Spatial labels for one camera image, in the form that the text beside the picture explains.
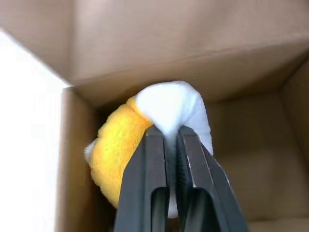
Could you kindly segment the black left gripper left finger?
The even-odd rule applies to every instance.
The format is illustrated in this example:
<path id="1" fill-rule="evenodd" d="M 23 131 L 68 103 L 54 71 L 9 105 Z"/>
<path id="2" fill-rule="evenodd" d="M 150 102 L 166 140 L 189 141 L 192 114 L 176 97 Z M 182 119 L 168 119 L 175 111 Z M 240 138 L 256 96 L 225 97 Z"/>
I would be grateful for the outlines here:
<path id="1" fill-rule="evenodd" d="M 115 232 L 165 232 L 168 228 L 169 176 L 162 132 L 149 127 L 126 165 Z"/>

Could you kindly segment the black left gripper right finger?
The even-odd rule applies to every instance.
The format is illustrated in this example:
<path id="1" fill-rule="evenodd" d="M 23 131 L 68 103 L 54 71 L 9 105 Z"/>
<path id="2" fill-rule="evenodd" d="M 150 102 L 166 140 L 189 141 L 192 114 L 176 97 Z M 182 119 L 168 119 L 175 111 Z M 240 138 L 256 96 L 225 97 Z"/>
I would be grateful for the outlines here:
<path id="1" fill-rule="evenodd" d="M 217 160 L 193 129 L 177 134 L 176 200 L 182 232 L 247 232 L 247 221 Z"/>

